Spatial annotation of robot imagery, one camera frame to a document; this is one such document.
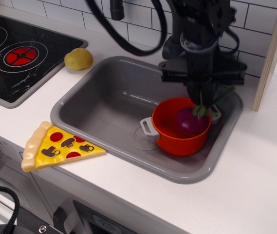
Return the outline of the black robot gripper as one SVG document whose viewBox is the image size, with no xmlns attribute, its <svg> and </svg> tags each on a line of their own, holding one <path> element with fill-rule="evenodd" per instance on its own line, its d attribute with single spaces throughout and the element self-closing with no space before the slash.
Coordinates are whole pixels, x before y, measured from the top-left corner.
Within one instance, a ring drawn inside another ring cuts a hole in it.
<svg viewBox="0 0 277 234">
<path fill-rule="evenodd" d="M 186 89 L 195 104 L 212 105 L 220 84 L 243 85 L 247 65 L 243 62 L 227 59 L 219 46 L 207 53 L 184 52 L 175 58 L 159 64 L 164 82 L 187 83 Z M 195 82 L 209 82 L 202 85 Z"/>
</svg>

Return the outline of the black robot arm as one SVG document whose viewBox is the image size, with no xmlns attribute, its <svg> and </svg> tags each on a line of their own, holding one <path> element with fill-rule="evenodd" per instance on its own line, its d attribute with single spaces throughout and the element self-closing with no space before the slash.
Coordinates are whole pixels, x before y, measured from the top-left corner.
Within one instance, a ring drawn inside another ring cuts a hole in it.
<svg viewBox="0 0 277 234">
<path fill-rule="evenodd" d="M 247 65 L 232 58 L 240 40 L 230 30 L 236 10 L 228 0 L 170 0 L 172 36 L 159 64 L 162 80 L 182 82 L 190 99 L 210 107 L 219 85 L 243 84 Z"/>
</svg>

